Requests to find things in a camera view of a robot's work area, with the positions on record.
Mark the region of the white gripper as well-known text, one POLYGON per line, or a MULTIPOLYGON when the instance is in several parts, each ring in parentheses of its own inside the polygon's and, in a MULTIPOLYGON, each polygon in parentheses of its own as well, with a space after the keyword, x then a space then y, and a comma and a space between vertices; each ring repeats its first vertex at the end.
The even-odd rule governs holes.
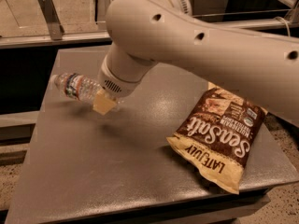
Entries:
POLYGON ((105 57, 101 64, 98 82, 103 89, 95 94, 93 110, 101 115, 105 115, 117 105, 117 100, 112 96, 116 98, 126 97, 139 85, 138 82, 124 81, 114 75, 108 67, 108 57, 105 57))

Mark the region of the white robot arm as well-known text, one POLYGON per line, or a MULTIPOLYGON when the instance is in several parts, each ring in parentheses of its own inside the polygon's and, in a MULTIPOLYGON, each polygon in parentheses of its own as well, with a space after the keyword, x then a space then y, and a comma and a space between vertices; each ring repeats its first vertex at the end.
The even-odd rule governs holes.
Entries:
POLYGON ((112 45, 98 80, 111 95, 130 95, 168 63, 299 126, 297 38, 199 21, 189 0, 113 0, 106 24, 112 45))

